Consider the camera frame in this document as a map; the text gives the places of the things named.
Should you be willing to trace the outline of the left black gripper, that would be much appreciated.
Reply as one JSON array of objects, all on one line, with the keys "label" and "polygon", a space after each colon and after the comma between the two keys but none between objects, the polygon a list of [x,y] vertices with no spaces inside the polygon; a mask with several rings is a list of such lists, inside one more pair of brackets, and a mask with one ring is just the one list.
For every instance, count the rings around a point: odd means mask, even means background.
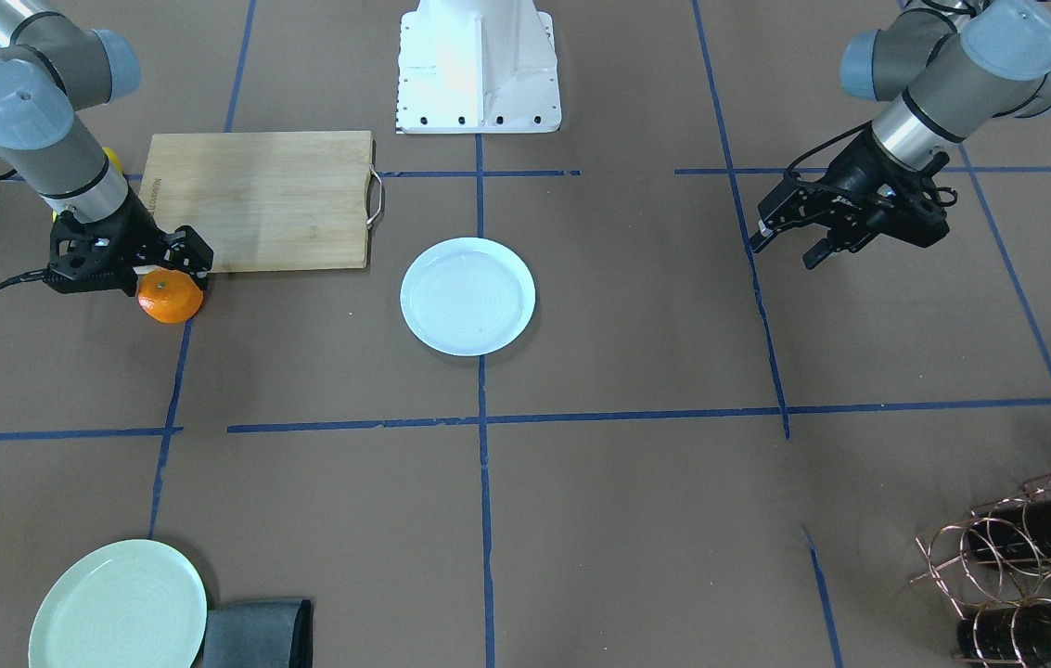
[{"label": "left black gripper", "polygon": [[[849,143],[815,181],[801,178],[811,156]],[[839,252],[859,252],[869,241],[887,236],[916,241],[916,175],[887,156],[869,130],[849,130],[806,149],[789,164],[789,181],[780,181],[758,204],[753,253],[762,252],[779,234],[819,225],[826,235],[803,254],[806,270]]]}]

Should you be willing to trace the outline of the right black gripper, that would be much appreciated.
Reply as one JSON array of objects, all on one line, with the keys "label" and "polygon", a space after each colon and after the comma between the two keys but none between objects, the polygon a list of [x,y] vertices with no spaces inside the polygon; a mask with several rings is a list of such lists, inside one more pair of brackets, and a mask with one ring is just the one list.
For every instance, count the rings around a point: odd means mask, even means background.
[{"label": "right black gripper", "polygon": [[177,272],[208,287],[214,250],[191,225],[180,225],[166,236],[135,193],[126,195],[110,216],[70,225],[70,267],[77,272],[133,269],[139,277]]}]

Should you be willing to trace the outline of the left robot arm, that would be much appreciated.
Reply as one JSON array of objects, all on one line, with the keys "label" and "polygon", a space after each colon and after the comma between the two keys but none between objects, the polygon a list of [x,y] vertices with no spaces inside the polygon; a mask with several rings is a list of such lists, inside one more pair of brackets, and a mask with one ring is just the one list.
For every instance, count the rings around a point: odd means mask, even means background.
[{"label": "left robot arm", "polygon": [[957,202],[935,183],[961,145],[994,118],[1051,113],[1051,12],[1035,1],[910,1],[882,30],[857,34],[840,60],[844,92],[885,103],[836,135],[825,173],[791,163],[759,203],[753,252],[792,229],[825,228],[808,269],[889,237],[929,247]]}]

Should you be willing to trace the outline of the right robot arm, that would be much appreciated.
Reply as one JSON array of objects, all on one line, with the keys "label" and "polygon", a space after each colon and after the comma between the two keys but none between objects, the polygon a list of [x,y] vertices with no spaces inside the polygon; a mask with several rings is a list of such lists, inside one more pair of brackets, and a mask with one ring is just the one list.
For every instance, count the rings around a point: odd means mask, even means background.
[{"label": "right robot arm", "polygon": [[79,118],[140,82],[139,60],[120,34],[81,29],[46,1],[0,1],[0,161],[54,213],[45,269],[11,285],[133,296],[136,272],[156,267],[207,288],[210,245],[190,225],[161,231]]}]

